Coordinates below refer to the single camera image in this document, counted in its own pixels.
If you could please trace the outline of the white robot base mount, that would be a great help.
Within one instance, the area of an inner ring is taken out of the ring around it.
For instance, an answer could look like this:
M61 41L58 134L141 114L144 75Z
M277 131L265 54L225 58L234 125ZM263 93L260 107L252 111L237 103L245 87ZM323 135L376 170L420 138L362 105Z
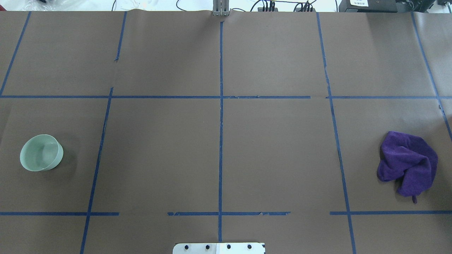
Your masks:
M264 243L179 243L173 247L173 254L265 254Z

